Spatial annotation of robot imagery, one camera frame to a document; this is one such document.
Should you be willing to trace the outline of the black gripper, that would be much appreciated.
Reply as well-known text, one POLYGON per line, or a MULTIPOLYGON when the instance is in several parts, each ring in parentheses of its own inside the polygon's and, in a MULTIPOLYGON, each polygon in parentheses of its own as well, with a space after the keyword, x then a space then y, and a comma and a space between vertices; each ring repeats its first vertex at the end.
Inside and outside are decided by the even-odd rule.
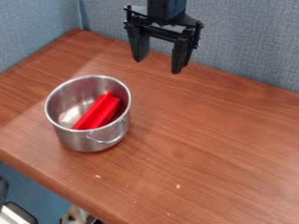
POLYGON ((147 0, 147 5, 128 4, 125 30, 136 62, 149 53, 149 37, 173 42, 172 73, 188 65, 192 50, 199 47, 204 24, 185 13, 187 0, 147 0))

